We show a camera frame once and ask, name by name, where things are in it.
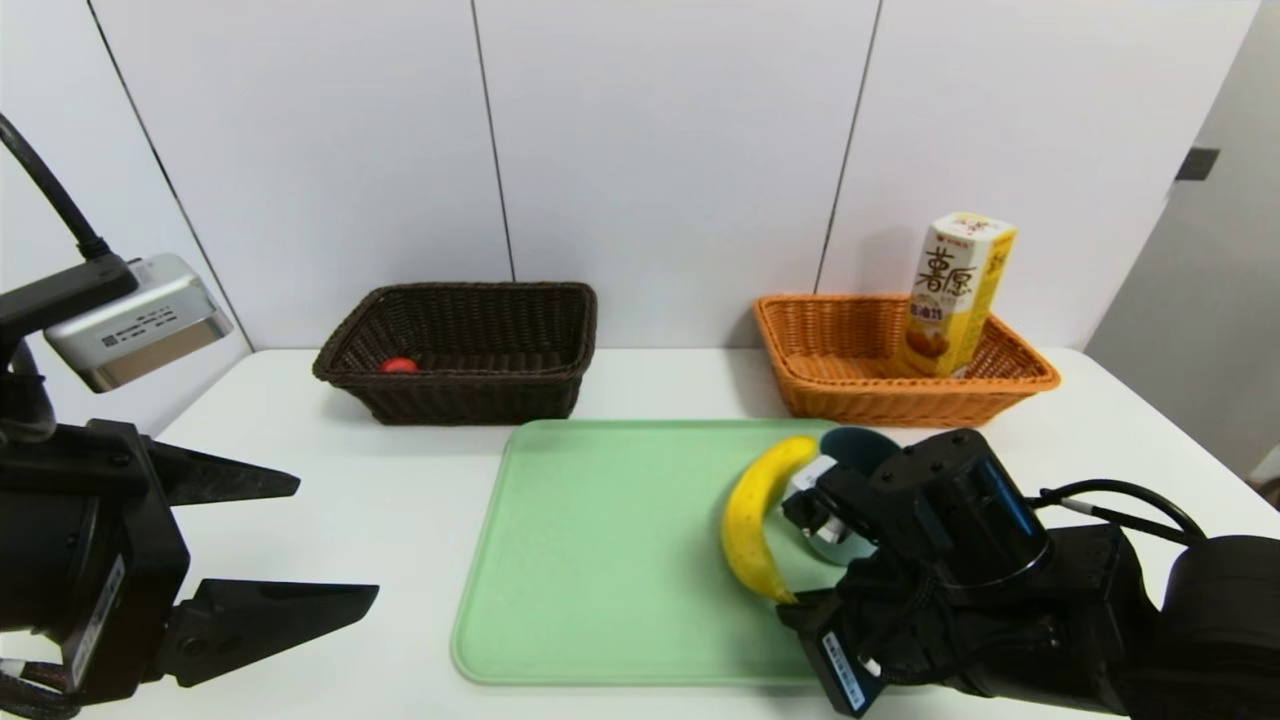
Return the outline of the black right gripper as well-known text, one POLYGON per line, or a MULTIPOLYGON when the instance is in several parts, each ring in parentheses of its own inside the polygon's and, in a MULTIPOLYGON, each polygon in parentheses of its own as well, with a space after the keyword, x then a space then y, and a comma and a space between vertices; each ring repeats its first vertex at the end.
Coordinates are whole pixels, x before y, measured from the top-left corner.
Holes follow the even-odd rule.
POLYGON ((801 591, 774 614, 797 639, 833 710, 864 717, 918 662, 918 571, 855 560, 833 585, 801 591))

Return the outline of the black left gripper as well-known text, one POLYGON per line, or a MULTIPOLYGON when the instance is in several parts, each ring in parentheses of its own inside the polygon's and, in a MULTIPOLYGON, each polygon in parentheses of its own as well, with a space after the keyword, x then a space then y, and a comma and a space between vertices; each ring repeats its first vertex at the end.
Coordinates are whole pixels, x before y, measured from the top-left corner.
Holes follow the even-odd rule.
POLYGON ((4 659, 4 708, 129 698, 160 646, 161 674, 191 688, 353 625, 380 593, 206 579, 172 612, 189 552, 170 506, 291 497, 301 479, 160 443, 127 423, 60 425, 42 442, 6 445, 1 480, 3 630, 41 635, 61 656, 4 659))

